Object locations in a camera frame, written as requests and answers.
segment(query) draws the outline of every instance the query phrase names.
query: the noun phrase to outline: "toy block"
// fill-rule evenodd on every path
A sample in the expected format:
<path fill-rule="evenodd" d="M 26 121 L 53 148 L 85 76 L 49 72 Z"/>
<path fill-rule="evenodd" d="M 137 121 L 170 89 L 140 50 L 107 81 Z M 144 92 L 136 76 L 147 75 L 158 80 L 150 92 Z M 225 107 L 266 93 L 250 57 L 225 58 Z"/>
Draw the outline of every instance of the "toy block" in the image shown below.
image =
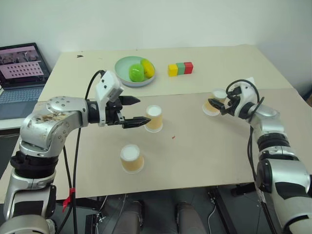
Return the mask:
<path fill-rule="evenodd" d="M 177 65 L 176 64 L 169 64 L 168 65 L 168 75 L 170 77 L 175 77 L 177 76 L 177 71 L 178 71 L 178 68 L 177 68 Z"/>
<path fill-rule="evenodd" d="M 176 63 L 177 65 L 177 74 L 178 75 L 183 75 L 184 74 L 184 71 L 185 71 L 185 65 L 183 62 L 178 62 Z"/>
<path fill-rule="evenodd" d="M 193 64 L 191 62 L 185 62 L 185 71 L 184 74 L 191 74 L 193 71 Z"/>

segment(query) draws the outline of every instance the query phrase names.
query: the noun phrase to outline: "paper cup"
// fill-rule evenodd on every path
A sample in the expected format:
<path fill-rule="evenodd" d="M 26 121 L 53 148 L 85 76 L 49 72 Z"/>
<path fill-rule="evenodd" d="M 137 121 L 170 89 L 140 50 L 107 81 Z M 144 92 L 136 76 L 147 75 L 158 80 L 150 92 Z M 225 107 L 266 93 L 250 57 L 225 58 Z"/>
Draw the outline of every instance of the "paper cup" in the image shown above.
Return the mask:
<path fill-rule="evenodd" d="M 144 125 L 147 131 L 157 133 L 162 129 L 162 111 L 160 106 L 151 105 L 147 107 L 146 117 L 151 119 L 151 121 Z"/>
<path fill-rule="evenodd" d="M 129 174 L 136 174 L 144 167 L 144 157 L 137 145 L 126 145 L 120 153 L 122 168 Z"/>
<path fill-rule="evenodd" d="M 214 89 L 211 93 L 208 94 L 208 98 L 206 102 L 202 105 L 203 112 L 209 116 L 217 116 L 220 114 L 220 111 L 213 107 L 209 102 L 208 99 L 214 98 L 219 100 L 220 102 L 224 102 L 225 98 L 227 97 L 226 92 L 223 89 Z"/>

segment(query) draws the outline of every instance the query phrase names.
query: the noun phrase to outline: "red block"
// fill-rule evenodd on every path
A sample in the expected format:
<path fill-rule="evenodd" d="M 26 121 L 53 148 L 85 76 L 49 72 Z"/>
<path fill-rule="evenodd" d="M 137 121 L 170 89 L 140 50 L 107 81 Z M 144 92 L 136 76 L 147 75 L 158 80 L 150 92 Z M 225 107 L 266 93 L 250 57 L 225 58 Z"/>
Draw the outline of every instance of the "red block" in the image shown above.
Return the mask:
<path fill-rule="evenodd" d="M 193 71 L 193 64 L 191 62 L 185 62 L 185 71 L 184 74 L 191 74 Z"/>

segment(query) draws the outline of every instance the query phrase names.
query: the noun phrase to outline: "yellow block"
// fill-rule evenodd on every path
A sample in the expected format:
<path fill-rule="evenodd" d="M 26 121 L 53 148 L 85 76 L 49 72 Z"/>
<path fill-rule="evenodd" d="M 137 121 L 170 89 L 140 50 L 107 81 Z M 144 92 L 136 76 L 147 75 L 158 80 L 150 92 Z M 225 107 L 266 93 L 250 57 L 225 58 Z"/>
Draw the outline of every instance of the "yellow block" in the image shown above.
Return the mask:
<path fill-rule="evenodd" d="M 168 65 L 168 75 L 170 77 L 177 76 L 177 65 L 176 64 L 169 64 Z"/>

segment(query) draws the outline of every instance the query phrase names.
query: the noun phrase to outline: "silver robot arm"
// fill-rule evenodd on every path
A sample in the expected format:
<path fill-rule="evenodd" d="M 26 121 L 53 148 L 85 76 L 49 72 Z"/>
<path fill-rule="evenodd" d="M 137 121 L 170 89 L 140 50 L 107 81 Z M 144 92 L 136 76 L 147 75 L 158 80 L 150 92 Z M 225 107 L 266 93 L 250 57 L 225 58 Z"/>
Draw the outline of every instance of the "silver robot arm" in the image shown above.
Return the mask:
<path fill-rule="evenodd" d="M 125 119 L 120 112 L 122 106 L 140 102 L 139 99 L 119 96 L 123 89 L 113 72 L 100 74 L 95 100 L 54 97 L 24 120 L 19 151 L 10 161 L 13 170 L 4 203 L 7 222 L 0 227 L 0 234 L 54 233 L 53 224 L 45 219 L 55 209 L 55 167 L 71 131 L 89 123 L 133 128 L 150 121 L 146 117 Z"/>
<path fill-rule="evenodd" d="M 246 119 L 253 127 L 259 147 L 255 183 L 271 195 L 283 232 L 311 233 L 311 176 L 290 147 L 279 112 L 255 104 L 255 89 L 246 81 L 232 83 L 227 94 L 224 103 L 216 99 L 209 99 L 209 103 L 223 115 Z"/>

